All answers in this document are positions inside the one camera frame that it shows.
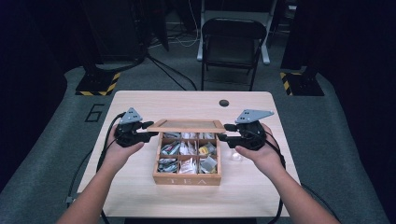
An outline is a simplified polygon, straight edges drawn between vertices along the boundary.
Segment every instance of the yellow and black hazard tape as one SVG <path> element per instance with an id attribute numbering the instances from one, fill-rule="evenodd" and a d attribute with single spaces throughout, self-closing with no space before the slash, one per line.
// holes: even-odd
<path id="1" fill-rule="evenodd" d="M 76 95 L 86 95 L 86 96 L 94 96 L 94 95 L 110 95 L 113 92 L 114 88 L 116 88 L 117 81 L 120 78 L 120 73 L 114 75 L 111 80 L 110 85 L 104 91 L 76 91 Z"/>
<path id="2" fill-rule="evenodd" d="M 283 87 L 285 88 L 286 94 L 287 95 L 293 95 L 293 92 L 291 91 L 290 84 L 288 82 L 286 74 L 293 74 L 293 75 L 297 75 L 298 76 L 301 73 L 280 73 L 280 78 L 282 78 Z"/>

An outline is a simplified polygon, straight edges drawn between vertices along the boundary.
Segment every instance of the forearm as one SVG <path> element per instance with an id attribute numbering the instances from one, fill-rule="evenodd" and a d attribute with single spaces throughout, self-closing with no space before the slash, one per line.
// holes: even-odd
<path id="1" fill-rule="evenodd" d="M 97 223 L 114 175 L 113 172 L 99 170 L 58 223 Z"/>
<path id="2" fill-rule="evenodd" d="M 293 223 L 338 223 L 318 202 L 286 172 L 270 177 Z"/>

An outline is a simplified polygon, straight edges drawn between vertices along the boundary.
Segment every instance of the chair back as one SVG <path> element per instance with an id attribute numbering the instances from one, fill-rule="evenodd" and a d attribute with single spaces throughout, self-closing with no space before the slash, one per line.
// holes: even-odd
<path id="1" fill-rule="evenodd" d="M 228 37 L 262 39 L 267 36 L 265 26 L 258 21 L 214 18 L 206 21 L 202 27 L 202 35 L 219 35 Z"/>

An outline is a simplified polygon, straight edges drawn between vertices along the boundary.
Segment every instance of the wooden box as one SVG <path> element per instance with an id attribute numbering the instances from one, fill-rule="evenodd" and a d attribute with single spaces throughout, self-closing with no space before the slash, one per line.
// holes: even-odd
<path id="1" fill-rule="evenodd" d="M 159 133 L 153 171 L 157 185 L 220 185 L 221 153 L 216 133 L 225 129 L 218 120 L 162 119 L 148 131 Z"/>

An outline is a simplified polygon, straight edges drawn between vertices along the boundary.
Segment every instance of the wooden table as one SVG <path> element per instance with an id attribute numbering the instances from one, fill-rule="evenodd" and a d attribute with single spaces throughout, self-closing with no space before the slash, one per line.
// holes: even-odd
<path id="1" fill-rule="evenodd" d="M 226 107 L 220 100 L 229 101 Z M 287 170 L 300 182 L 276 111 L 274 99 L 262 91 L 118 91 L 106 115 L 78 192 L 88 185 L 105 142 L 108 126 L 133 107 L 143 121 L 160 119 L 218 119 L 234 123 L 244 109 L 272 110 L 261 119 L 280 145 Z M 221 142 L 220 186 L 156 185 L 154 169 L 158 136 L 152 137 L 117 173 L 104 207 L 109 217 L 274 217 L 279 195 L 270 180 L 249 159 L 233 161 L 232 150 Z M 289 214 L 284 208 L 282 217 Z"/>

